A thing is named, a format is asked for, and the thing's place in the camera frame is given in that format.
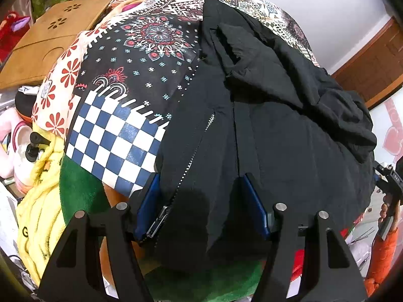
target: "black bandana print fabric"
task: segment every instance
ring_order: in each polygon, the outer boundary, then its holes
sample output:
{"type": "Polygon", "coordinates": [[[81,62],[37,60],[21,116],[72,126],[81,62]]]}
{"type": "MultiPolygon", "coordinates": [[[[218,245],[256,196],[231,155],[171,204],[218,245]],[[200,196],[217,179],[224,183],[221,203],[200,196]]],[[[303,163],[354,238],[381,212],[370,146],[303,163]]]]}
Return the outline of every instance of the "black bandana print fabric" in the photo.
{"type": "Polygon", "coordinates": [[[202,3],[200,10],[196,5],[187,13],[185,6],[170,2],[177,0],[159,0],[129,15],[93,42],[73,93],[85,98],[102,86],[100,94],[130,102],[131,108],[144,105],[139,112],[152,110],[147,117],[162,117],[159,124],[169,121],[197,68],[199,20],[194,14],[202,10],[202,3]]]}

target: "purple ear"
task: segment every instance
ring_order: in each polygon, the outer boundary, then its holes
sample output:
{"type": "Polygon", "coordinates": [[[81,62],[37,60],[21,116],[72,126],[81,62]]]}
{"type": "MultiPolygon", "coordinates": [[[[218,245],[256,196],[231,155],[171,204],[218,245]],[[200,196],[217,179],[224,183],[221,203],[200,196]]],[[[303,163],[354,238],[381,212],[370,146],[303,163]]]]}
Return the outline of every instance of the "purple ear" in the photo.
{"type": "Polygon", "coordinates": [[[23,19],[17,20],[16,22],[11,24],[11,30],[13,32],[16,32],[18,30],[20,30],[21,28],[23,28],[26,24],[29,23],[29,21],[31,20],[31,17],[25,17],[23,19]]]}

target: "orange sleeve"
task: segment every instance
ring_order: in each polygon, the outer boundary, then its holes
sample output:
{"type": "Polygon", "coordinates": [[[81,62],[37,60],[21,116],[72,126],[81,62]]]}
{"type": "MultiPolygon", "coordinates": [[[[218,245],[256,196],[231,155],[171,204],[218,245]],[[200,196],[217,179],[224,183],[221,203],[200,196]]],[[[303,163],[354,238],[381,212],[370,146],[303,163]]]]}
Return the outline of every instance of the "orange sleeve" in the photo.
{"type": "Polygon", "coordinates": [[[372,255],[368,274],[364,282],[368,296],[383,282],[389,273],[394,250],[396,249],[398,229],[389,233],[385,239],[376,235],[372,245],[372,255]]]}

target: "red plush toy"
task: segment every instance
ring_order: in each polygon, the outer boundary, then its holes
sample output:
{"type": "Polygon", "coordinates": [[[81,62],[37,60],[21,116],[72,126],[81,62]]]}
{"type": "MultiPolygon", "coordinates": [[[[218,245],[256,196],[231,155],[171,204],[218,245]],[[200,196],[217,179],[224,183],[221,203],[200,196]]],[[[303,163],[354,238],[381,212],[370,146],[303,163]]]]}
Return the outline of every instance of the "red plush toy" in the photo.
{"type": "Polygon", "coordinates": [[[29,30],[29,16],[20,17],[10,11],[0,24],[0,65],[5,62],[13,48],[29,30]]]}

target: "zipper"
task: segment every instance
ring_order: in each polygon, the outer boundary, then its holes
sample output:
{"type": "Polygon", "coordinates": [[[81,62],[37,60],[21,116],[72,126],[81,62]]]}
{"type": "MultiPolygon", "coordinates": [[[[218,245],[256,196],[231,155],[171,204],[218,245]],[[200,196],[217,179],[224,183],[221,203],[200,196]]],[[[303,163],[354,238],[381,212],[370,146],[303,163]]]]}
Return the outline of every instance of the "zipper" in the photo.
{"type": "MultiPolygon", "coordinates": [[[[208,128],[209,128],[210,125],[213,123],[215,117],[216,117],[215,114],[212,114],[212,115],[210,116],[210,118],[209,118],[209,120],[208,120],[208,123],[207,123],[207,126],[206,126],[206,129],[204,130],[204,133],[207,132],[208,128]]],[[[182,178],[181,178],[181,180],[179,181],[178,186],[177,186],[177,188],[176,188],[176,190],[175,190],[175,193],[174,193],[173,197],[172,197],[172,198],[170,199],[170,201],[169,201],[169,204],[168,204],[168,205],[164,205],[164,206],[162,207],[159,216],[158,216],[157,219],[154,221],[154,223],[151,225],[151,227],[148,229],[147,234],[146,234],[148,238],[154,238],[154,237],[156,236],[156,234],[158,233],[159,229],[160,229],[160,228],[162,227],[162,225],[164,224],[164,222],[165,222],[165,220],[166,220],[166,217],[168,216],[169,212],[171,211],[171,207],[172,207],[172,204],[174,203],[174,200],[175,200],[176,195],[177,195],[177,193],[178,193],[179,187],[181,186],[182,181],[184,180],[184,178],[185,178],[187,172],[189,171],[190,167],[192,166],[193,159],[194,159],[194,157],[195,157],[195,155],[196,155],[197,150],[199,149],[199,146],[200,146],[200,143],[199,143],[199,145],[197,146],[195,152],[193,153],[193,155],[192,155],[192,157],[191,157],[189,163],[187,164],[186,170],[185,170],[185,172],[183,173],[182,178]]],[[[158,243],[158,236],[157,236],[157,239],[156,239],[155,247],[157,246],[157,243],[158,243]]]]}

